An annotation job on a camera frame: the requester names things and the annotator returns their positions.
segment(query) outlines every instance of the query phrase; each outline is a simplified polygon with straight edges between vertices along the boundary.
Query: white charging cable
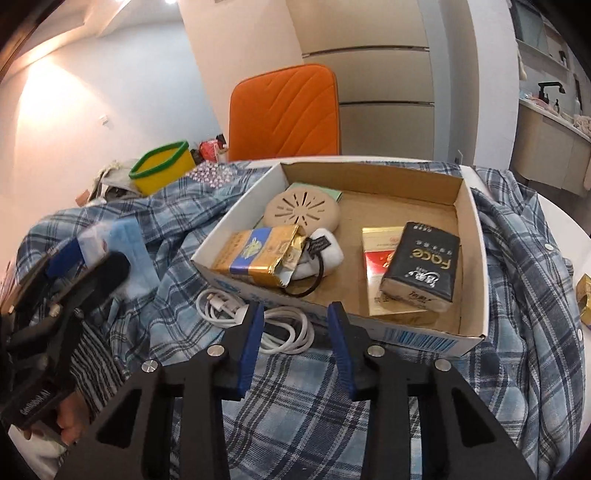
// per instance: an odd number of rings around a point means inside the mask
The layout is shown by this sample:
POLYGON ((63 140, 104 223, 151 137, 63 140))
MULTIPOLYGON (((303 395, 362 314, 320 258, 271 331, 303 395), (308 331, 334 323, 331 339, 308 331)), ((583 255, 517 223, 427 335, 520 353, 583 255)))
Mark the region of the white charging cable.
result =
MULTIPOLYGON (((240 325, 244 320, 248 305, 240 297, 218 288, 206 288, 195 302, 197 311, 203 320, 220 328, 230 328, 240 325)), ((286 353, 297 355, 303 353, 314 341, 314 327, 308 317, 295 307, 277 307, 265 311, 265 321, 287 330, 289 337, 281 340, 267 332, 262 334, 260 353, 272 355, 286 353), (301 323, 300 334, 296 338, 296 329, 285 319, 301 323)))

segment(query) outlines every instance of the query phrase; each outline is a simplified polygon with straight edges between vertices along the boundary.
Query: gold object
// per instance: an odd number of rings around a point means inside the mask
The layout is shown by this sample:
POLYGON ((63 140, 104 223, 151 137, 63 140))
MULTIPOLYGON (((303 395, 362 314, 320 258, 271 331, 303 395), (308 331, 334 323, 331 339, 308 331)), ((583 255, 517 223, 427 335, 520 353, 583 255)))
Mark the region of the gold object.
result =
POLYGON ((298 225, 235 233, 212 270, 263 287, 286 287, 304 248, 303 233, 298 225))
POLYGON ((577 283, 576 294, 581 322, 591 327, 591 278, 587 274, 577 283))

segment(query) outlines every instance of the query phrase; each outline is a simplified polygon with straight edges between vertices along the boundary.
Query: white cabinet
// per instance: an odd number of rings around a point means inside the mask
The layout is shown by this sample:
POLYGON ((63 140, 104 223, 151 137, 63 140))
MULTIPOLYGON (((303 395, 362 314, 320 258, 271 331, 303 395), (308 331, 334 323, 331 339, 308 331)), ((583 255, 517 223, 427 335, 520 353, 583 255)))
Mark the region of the white cabinet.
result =
POLYGON ((523 102, 519 105, 511 169, 527 180, 586 197, 583 179, 591 143, 523 102))
POLYGON ((428 46, 417 0, 287 0, 287 6, 303 53, 428 46))
POLYGON ((426 51, 349 50, 304 61, 321 63, 335 73, 339 102, 433 101, 431 60, 426 51))
POLYGON ((343 155, 433 158, 434 108, 422 105, 352 105, 340 108, 343 155))
POLYGON ((304 61, 336 75, 343 154, 432 159, 433 75, 418 0, 287 6, 304 61))

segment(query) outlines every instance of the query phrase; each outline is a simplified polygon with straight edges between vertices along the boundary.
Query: orange chair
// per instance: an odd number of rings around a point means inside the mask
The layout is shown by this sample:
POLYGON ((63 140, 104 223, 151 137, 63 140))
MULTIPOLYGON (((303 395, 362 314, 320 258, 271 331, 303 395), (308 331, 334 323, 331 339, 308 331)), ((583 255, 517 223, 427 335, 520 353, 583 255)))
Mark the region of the orange chair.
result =
POLYGON ((307 64, 240 82, 230 99, 228 158, 340 155, 335 74, 307 64))

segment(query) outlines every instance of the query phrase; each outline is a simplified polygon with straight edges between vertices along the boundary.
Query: finger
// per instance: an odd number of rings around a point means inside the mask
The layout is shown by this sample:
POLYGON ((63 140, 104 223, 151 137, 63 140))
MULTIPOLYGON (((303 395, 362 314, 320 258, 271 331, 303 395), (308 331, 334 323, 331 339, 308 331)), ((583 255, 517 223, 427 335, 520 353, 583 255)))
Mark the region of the finger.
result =
POLYGON ((58 405, 56 422, 62 429, 90 423, 90 413, 81 394, 75 391, 58 405))
POLYGON ((61 431, 61 441, 69 446, 72 443, 80 440, 80 437, 82 437, 82 434, 85 430, 85 426, 81 424, 78 424, 68 429, 64 429, 61 431))

